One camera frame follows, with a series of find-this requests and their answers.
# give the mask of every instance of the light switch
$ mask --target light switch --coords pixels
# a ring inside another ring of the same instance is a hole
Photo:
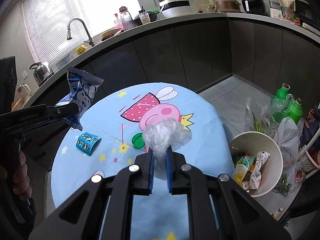
[[[25,70],[21,74],[22,74],[23,79],[26,79],[28,76],[28,74]]]

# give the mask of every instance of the white countertop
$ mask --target white countertop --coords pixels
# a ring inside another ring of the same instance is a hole
[[[294,31],[297,31],[314,41],[318,42],[320,44],[320,37],[313,34],[312,32],[296,26],[292,23],[289,23],[287,21],[283,20],[278,20],[276,18],[271,18],[271,17],[266,17],[266,16],[260,16],[260,15],[255,15],[255,14],[246,14],[246,13],[198,13],[198,14],[190,14],[190,15],[183,15],[183,16],[178,16],[178,17],[173,17],[169,19],[163,19],[163,20],[158,20],[149,24],[145,24],[136,28],[133,28],[131,30],[125,31],[117,36],[111,37],[96,46],[90,48],[86,52],[82,53],[78,57],[74,58],[72,61],[70,61],[68,64],[66,64],[64,67],[59,69],[51,78],[49,78],[41,87],[39,87],[35,93],[30,97],[28,102],[24,105],[24,107],[29,107],[32,105],[32,103],[47,89],[49,88],[58,78],[61,76],[65,75],[67,73],[67,68],[68,67],[75,67],[82,61],[86,60],[90,56],[94,55],[95,53],[99,52],[100,50],[103,50],[110,45],[117,43],[121,40],[124,40],[128,37],[131,37],[133,35],[142,33],[144,31],[148,31],[157,27],[161,27],[164,25],[168,24],[173,24],[176,22],[183,22],[183,21],[189,21],[189,20],[194,20],[194,19],[202,19],[202,18],[214,18],[214,17],[228,17],[228,18],[243,18],[243,19],[252,19],[252,20],[258,20],[258,21],[263,21],[263,22],[269,22],[273,23],[279,26],[283,26],[289,29],[292,29]]]

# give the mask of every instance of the brown cooking pot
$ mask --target brown cooking pot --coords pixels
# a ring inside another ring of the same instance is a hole
[[[216,0],[218,12],[241,12],[240,5],[237,0]]]

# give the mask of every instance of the black pot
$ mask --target black pot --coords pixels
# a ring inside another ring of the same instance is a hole
[[[147,11],[147,13],[149,14],[150,17],[150,22],[155,22],[157,20],[157,14],[158,13],[154,13],[151,11]],[[133,22],[136,26],[141,26],[142,22],[140,20],[140,14],[142,14],[142,10],[139,11],[139,13],[134,17]]]

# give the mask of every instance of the round table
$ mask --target round table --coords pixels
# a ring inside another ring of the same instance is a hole
[[[148,83],[115,92],[84,113],[83,131],[70,129],[52,167],[52,197],[56,207],[71,196],[95,172],[117,174],[134,163],[145,149],[134,149],[132,137],[148,124],[175,118],[192,132],[192,140],[177,152],[203,173],[233,173],[226,134],[214,107],[196,93],[178,85]],[[101,142],[91,156],[76,148],[78,136],[89,132]],[[185,195],[168,193],[167,181],[154,178],[150,196],[134,196],[131,239],[188,239],[188,208]]]

